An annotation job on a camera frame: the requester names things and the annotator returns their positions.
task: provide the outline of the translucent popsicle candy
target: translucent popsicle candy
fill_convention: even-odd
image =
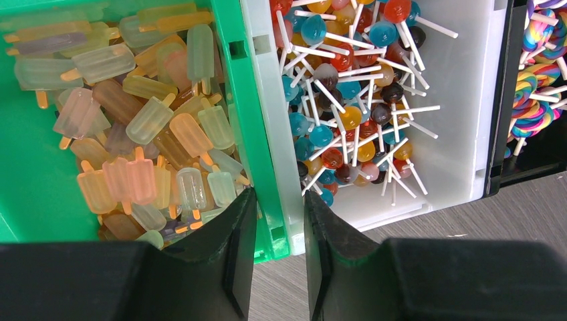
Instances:
[[[92,90],[93,98],[98,101],[112,117],[127,125],[134,119],[143,105],[132,95],[125,93],[115,80],[104,80]]]
[[[64,136],[60,147],[67,148],[71,138],[85,137],[99,111],[100,104],[93,99],[91,90],[74,89],[53,126],[53,131]]]
[[[139,27],[140,20],[137,15],[120,20],[120,24],[118,25],[120,35],[128,47],[138,48],[153,45],[168,36],[158,31],[140,32]]]
[[[140,10],[138,11],[140,31],[147,32],[156,30],[156,23],[159,19],[170,17],[172,15],[185,15],[194,12],[197,12],[197,6],[194,3],[168,5],[165,7],[153,7]]]
[[[211,107],[209,100],[201,99],[204,110],[198,113],[201,126],[216,149],[226,149],[234,145],[234,134],[225,111],[220,106]]]
[[[215,76],[213,30],[208,25],[196,25],[187,31],[187,77],[194,84],[203,82],[203,91],[211,90]]]
[[[121,202],[124,212],[129,215],[132,213],[132,192],[126,174],[127,163],[128,161],[122,157],[118,157],[114,162],[105,161],[102,164],[102,171],[110,196],[116,202]]]
[[[122,89],[131,95],[146,99],[155,97],[164,100],[169,94],[173,94],[173,99],[175,99],[175,95],[177,95],[177,87],[142,76],[126,77],[122,82]]]
[[[73,141],[71,151],[82,161],[88,161],[96,170],[102,169],[102,163],[110,157],[104,147],[92,138]]]
[[[176,170],[189,166],[195,160],[183,148],[179,140],[169,129],[169,126],[166,126],[159,132],[153,143]]]
[[[8,33],[4,35],[4,41],[8,43],[17,41],[32,41],[51,37],[53,35],[61,35],[63,33],[89,33],[91,31],[92,28],[88,21],[61,22],[54,23],[52,25],[40,25],[38,27],[20,29],[14,33]]]
[[[71,81],[83,77],[88,83],[95,84],[136,67],[134,54],[123,43],[81,53],[71,59],[75,68],[61,74],[62,80]]]
[[[213,165],[213,160],[207,153],[213,149],[213,144],[190,114],[175,116],[169,128],[191,157],[199,156],[207,165]]]
[[[42,55],[77,47],[87,42],[82,32],[63,33],[37,40],[17,42],[12,48],[6,49],[9,56]]]
[[[126,126],[115,122],[110,129],[110,134],[106,139],[106,144],[104,144],[104,149],[108,151],[112,156],[116,155],[128,155],[136,146],[135,142],[132,142],[130,137],[126,135]]]
[[[135,151],[136,160],[126,164],[128,185],[132,193],[132,202],[147,205],[157,197],[154,163],[144,158],[142,147],[136,147]]]
[[[108,40],[120,37],[118,28],[110,28],[104,22],[93,22],[91,27],[92,32],[86,34],[87,42],[85,44],[59,51],[59,53],[64,57],[71,58],[89,51],[108,47]]]
[[[152,97],[126,127],[128,137],[138,144],[149,144],[173,117],[169,105],[174,99],[174,94],[169,94],[163,101]]]
[[[188,13],[186,15],[173,15],[163,17],[156,22],[156,28],[161,33],[178,32],[192,28],[195,25],[208,25],[213,22],[213,15],[208,11]]]
[[[159,231],[167,223],[165,217],[161,215],[151,204],[139,205],[132,204],[132,217],[146,230]]]
[[[185,42],[177,34],[170,35],[169,37],[163,39],[162,41],[152,45],[148,49],[140,52],[136,55],[135,61],[139,66],[133,71],[132,76],[143,76],[148,75],[148,77],[153,78],[158,74],[158,64],[157,64],[157,53],[158,49],[164,45],[170,43],[178,43],[181,46],[185,46]]]
[[[105,214],[113,210],[116,202],[110,196],[102,171],[95,171],[86,160],[81,162],[81,167],[84,173],[77,176],[77,183],[90,211]]]
[[[165,169],[165,158],[158,156],[157,165],[154,167],[156,177],[156,190],[158,196],[152,203],[157,209],[164,209],[169,206],[171,192],[171,173]]]

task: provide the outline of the blue lollipop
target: blue lollipop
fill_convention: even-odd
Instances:
[[[316,45],[325,38],[327,25],[320,15],[307,18],[301,29],[302,38],[308,45]]]
[[[292,135],[301,136],[307,133],[309,122],[299,112],[292,112],[290,114],[290,126],[292,127]]]

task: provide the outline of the wooden floor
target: wooden floor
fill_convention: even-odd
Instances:
[[[367,231],[387,237],[541,241],[567,257],[567,173],[502,189],[496,196]],[[305,256],[254,267],[249,320],[308,320]]]

